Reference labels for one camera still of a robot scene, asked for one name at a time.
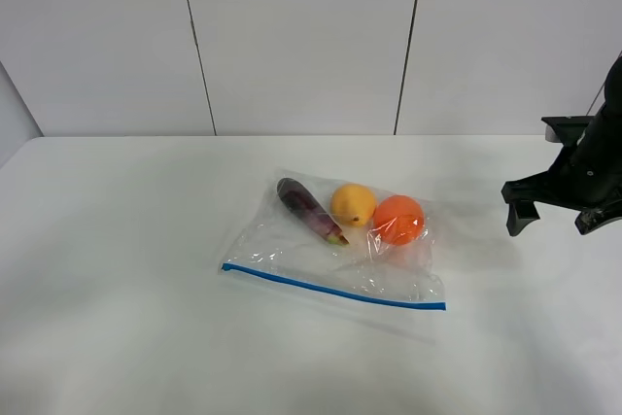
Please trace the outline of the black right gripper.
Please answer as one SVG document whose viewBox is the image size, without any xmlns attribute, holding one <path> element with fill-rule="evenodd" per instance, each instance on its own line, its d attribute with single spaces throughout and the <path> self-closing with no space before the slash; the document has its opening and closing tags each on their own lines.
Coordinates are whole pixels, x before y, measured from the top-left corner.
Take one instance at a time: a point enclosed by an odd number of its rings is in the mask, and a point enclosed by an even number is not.
<svg viewBox="0 0 622 415">
<path fill-rule="evenodd" d="M 504 183 L 501 195 L 508 204 L 506 228 L 511 237 L 539 220 L 534 202 L 581 211 L 574 222 L 581 235 L 621 220 L 621 204 L 614 203 L 621 200 L 621 174 L 603 175 L 574 162 L 576 149 L 563 147 L 546 171 Z"/>
</svg>

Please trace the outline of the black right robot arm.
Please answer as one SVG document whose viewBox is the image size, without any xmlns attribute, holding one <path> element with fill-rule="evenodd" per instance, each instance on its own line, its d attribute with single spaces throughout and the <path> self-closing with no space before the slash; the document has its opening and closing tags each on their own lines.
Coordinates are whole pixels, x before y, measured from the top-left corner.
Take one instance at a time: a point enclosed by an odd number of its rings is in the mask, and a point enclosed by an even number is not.
<svg viewBox="0 0 622 415">
<path fill-rule="evenodd" d="M 576 211 L 574 224 L 582 235 L 621 219 L 620 59 L 606 76 L 604 98 L 594 116 L 542 119 L 562 149 L 547 170 L 504 183 L 510 236 L 539 219 L 538 203 Z"/>
</svg>

